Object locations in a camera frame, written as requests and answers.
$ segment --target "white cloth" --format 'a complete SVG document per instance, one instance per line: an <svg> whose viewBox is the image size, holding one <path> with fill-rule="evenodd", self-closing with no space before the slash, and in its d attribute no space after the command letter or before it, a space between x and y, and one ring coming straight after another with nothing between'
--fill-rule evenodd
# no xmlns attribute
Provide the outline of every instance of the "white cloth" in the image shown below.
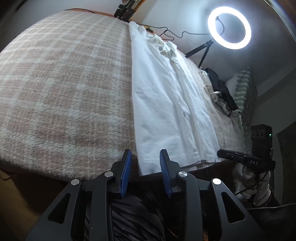
<svg viewBox="0 0 296 241"><path fill-rule="evenodd" d="M167 149L181 167L218 162L219 144L199 89L184 57L171 42L129 23L132 99L140 175L160 172Z"/></svg>
<svg viewBox="0 0 296 241"><path fill-rule="evenodd" d="M213 86L210 84L205 84L204 89L205 89L205 92L211 98L211 100L214 101L217 105L219 105L226 115L231 114L231 109L229 109L227 102L222 98L219 98L219 95L221 95L220 91L214 91Z"/></svg>
<svg viewBox="0 0 296 241"><path fill-rule="evenodd" d="M245 188L248 188L257 183L257 180L255 179L255 173L247 166L243 166L241 163L236 164L235 168L232 170L232 174L235 183L235 193L238 193L244 190ZM260 173L259 179L262 179L264 175L265 172ZM270 172L268 172L265 178L260 182L262 186L259 190L258 198L254 200L253 203L256 207L264 204L271 194L271 191L269 189L270 176ZM241 194L238 194L236 197L241 202L244 202L245 200L248 200L252 195L257 193L258 187L259 186L256 185L255 187L248 189L242 192Z"/></svg>

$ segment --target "tripod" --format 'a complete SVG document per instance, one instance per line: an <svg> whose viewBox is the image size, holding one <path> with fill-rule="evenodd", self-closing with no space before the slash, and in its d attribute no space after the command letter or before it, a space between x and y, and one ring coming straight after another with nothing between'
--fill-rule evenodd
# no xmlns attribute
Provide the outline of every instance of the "tripod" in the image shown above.
<svg viewBox="0 0 296 241"><path fill-rule="evenodd" d="M209 49L210 49L211 45L212 45L214 42L215 42L215 41L214 41L213 39L211 39L210 41L206 42L205 44L200 45L200 46L197 47L196 49L191 50L190 52L188 52L188 53L186 54L185 58L189 58L191 55L194 55L195 53L201 51L202 49L207 48L207 49L205 50L204 55L202 56L202 59L200 60L200 64L198 65L198 68L200 68L200 66L202 65L202 62L204 61L204 59L205 59L207 53L209 52Z"/></svg>

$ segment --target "camera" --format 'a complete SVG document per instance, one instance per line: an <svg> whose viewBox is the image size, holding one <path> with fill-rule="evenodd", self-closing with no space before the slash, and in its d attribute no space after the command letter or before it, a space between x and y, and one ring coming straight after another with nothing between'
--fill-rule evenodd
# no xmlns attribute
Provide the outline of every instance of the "camera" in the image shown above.
<svg viewBox="0 0 296 241"><path fill-rule="evenodd" d="M264 124L251 126L252 154L263 160L272 159L272 128Z"/></svg>

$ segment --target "ring light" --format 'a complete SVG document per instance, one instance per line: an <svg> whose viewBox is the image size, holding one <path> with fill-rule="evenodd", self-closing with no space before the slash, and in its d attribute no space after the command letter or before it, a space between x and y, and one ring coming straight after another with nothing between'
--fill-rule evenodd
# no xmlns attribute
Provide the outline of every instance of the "ring light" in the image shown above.
<svg viewBox="0 0 296 241"><path fill-rule="evenodd" d="M246 34L245 34L244 39L241 42L239 42L239 43L227 42L218 34L218 32L216 30L216 18L222 13L230 13L230 14L236 16L243 23ZM241 48L245 47L250 42L251 27L250 27L248 20L239 11L237 11L231 7L218 7L216 9L214 9L209 15L209 19L207 21L207 24L209 27L209 31L210 31L211 35L213 36L214 40L217 43L221 44L222 46L224 46L228 49L241 49Z"/></svg>

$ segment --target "power cord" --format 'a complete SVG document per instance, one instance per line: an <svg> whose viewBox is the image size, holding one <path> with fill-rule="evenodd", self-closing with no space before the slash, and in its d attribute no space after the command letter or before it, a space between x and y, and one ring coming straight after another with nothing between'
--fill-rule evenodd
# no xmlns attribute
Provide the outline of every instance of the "power cord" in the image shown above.
<svg viewBox="0 0 296 241"><path fill-rule="evenodd" d="M216 17L216 20L218 20L222 24L223 31L222 31L222 33L220 33L220 35L222 35L224 33L224 30L225 30L224 24L221 22L221 20L219 19L219 17Z"/></svg>
<svg viewBox="0 0 296 241"><path fill-rule="evenodd" d="M254 208L248 208L247 210L256 210L256 209L277 209L277 208L281 208L281 207L286 207L286 206L291 206L291 205L295 205L296 203L289 203L289 204L285 204L285 205L281 205L281 206L277 206L277 207L254 207Z"/></svg>
<svg viewBox="0 0 296 241"><path fill-rule="evenodd" d="M8 181L9 179L11 179L12 178L12 176L9 176L8 178L3 178L3 177L1 177L1 175L0 175L0 179L2 180L2 181Z"/></svg>
<svg viewBox="0 0 296 241"><path fill-rule="evenodd" d="M225 27L224 27L224 24L222 23L222 21L219 19L219 17L216 18L217 21L219 21L221 24L222 24L222 27L223 27L223 31L220 35L222 35L225 31ZM151 28L166 28L166 30L164 30L164 32L161 34L161 35L165 35L171 39L164 39L164 40L170 40L170 41L173 41L175 40L175 38L173 36L170 36L170 35L167 35L166 32L170 32L171 34L175 35L177 38L181 39L183 38L183 34L184 33L187 33L187 34L192 34L192 35L210 35L210 34L196 34L196 33L190 33L190 32L187 32L187 31L183 31L182 34L181 34L181 37L178 36L177 34L175 34L174 32L172 32L171 30L168 29L168 27L155 27L155 26L150 26L150 25L146 25L146 24L142 24L144 26L147 26L147 27L151 27Z"/></svg>
<svg viewBox="0 0 296 241"><path fill-rule="evenodd" d="M265 175L264 175L264 177L261 178L261 179L260 179L258 182L256 182L255 184L253 184L253 185L251 185L251 186L249 186L249 187L243 189L242 191L240 191L240 192L238 192L238 193L235 193L235 196L241 194L242 192L245 192L245 191L251 189L252 187L255 187L256 185L258 185L260 182L263 181L263 179L266 177L267 173L268 173L268 172L266 172Z"/></svg>
<svg viewBox="0 0 296 241"><path fill-rule="evenodd" d="M180 36L178 36L177 34L175 34L174 32L172 32L171 30L169 30L168 29L168 27L155 27L155 26L150 26L150 25L146 25L146 24L141 24L141 25L143 25L143 26L147 26L147 27L150 27L150 28L166 28L166 30L161 34L161 35L165 35L165 36L167 36L167 37L169 37L169 38L172 38L172 39L164 39L164 40L170 40L170 41L173 41L175 38L173 37L173 36L169 36L169 35L166 35L166 32L170 32L170 33L172 33L173 35L175 35L177 38L179 38L179 39L181 39L182 37L183 37L183 34L184 33L187 33L187 34L192 34L192 35L210 35L210 34L196 34L196 33L190 33L190 32L187 32L187 31L183 31L182 32L182 34L181 34L181 37Z"/></svg>
<svg viewBox="0 0 296 241"><path fill-rule="evenodd" d="M86 10L86 11L89 11L89 12L92 12L92 13L95 13L95 14L97 14L96 12L93 12L93 11L91 11L91 10L88 10L88 9L85 9L85 8L79 8L79 7L65 9L64 11L66 11L66 10L73 10L73 9L82 9L82 10Z"/></svg>

